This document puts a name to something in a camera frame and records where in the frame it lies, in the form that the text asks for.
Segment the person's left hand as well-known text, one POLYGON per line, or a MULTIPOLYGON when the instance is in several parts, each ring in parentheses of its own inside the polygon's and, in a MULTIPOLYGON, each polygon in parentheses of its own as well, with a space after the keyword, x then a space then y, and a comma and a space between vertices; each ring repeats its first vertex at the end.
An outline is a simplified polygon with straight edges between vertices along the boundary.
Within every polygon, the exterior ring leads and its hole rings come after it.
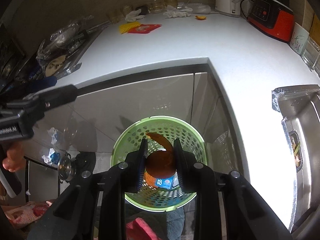
POLYGON ((9 172, 16 172, 25 166, 23 144, 21 142, 12 143, 6 151, 6 157, 2 161, 2 166, 9 172))

